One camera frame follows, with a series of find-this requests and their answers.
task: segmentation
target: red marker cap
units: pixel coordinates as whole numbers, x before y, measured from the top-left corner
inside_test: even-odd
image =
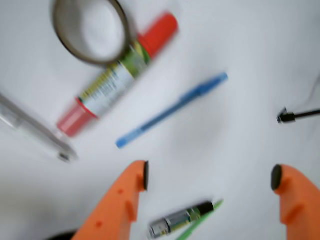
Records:
[[[138,41],[154,58],[178,30],[178,22],[171,13],[163,15],[145,35],[140,35]]]
[[[138,41],[153,59],[177,30],[176,18],[171,13],[166,13],[145,35],[139,36]],[[72,109],[57,123],[57,127],[69,137],[74,137],[93,119],[97,117],[77,100]]]

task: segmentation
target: tape roll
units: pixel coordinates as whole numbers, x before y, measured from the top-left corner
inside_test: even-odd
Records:
[[[64,7],[64,4],[66,3],[66,0],[55,0],[53,5],[53,26],[61,43],[76,58],[84,62],[95,64],[95,65],[108,65],[116,62],[126,53],[132,41],[131,35],[130,35],[128,18],[121,4],[117,0],[105,0],[105,1],[109,2],[113,6],[113,8],[116,10],[124,29],[124,41],[121,47],[121,51],[119,51],[119,53],[116,56],[109,59],[96,59],[94,57],[85,55],[83,52],[78,50],[67,38],[67,33],[64,31],[63,23],[62,21],[60,21],[61,12],[63,11],[63,7]]]

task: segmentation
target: green pen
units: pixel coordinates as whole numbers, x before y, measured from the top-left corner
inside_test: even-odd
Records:
[[[203,217],[201,217],[198,221],[196,221],[187,231],[185,231],[180,237],[178,237],[176,240],[186,240],[189,238],[193,231],[196,230],[207,218],[209,218],[222,204],[224,203],[224,200],[220,200],[216,202],[213,205],[213,212],[210,212]]]

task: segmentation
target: marker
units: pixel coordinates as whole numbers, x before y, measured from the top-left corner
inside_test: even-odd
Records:
[[[189,238],[192,233],[205,221],[207,220],[222,204],[224,203],[224,200],[220,200],[217,203],[213,205],[213,212],[210,212],[203,217],[201,217],[198,221],[196,221],[187,231],[185,231],[180,237],[178,237],[176,240],[186,240]]]
[[[148,239],[157,239],[169,235],[213,211],[214,205],[207,201],[154,221],[148,227]]]
[[[91,121],[105,115],[177,31],[175,16],[165,13],[146,34],[133,41],[122,59],[109,65],[76,98],[75,105],[58,122],[58,128],[69,137],[74,137]]]
[[[187,104],[191,103],[193,100],[196,100],[198,97],[202,97],[206,94],[208,94],[210,91],[215,89],[217,86],[219,86],[222,82],[228,79],[228,75],[224,72],[212,80],[205,82],[203,84],[200,84],[196,88],[189,91],[187,94],[185,94],[178,103],[170,107],[165,112],[161,113],[159,116],[155,117],[151,121],[145,123],[141,127],[137,128],[136,130],[128,133],[127,135],[121,137],[118,141],[116,141],[116,145],[118,148],[123,148],[133,140],[140,137],[142,134],[144,134],[146,131],[154,127],[156,124],[160,123],[170,115],[174,114],[181,108],[185,107]]]

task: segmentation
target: black rubber tip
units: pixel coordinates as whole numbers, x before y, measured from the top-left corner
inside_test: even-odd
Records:
[[[148,185],[149,185],[149,162],[146,161],[144,164],[144,172],[143,172],[143,185],[144,190],[148,191]]]
[[[277,190],[280,187],[282,179],[282,167],[281,165],[276,165],[271,174],[271,188],[273,191]]]
[[[214,205],[212,202],[208,201],[201,205],[196,206],[199,209],[201,216],[211,213],[214,210]]]

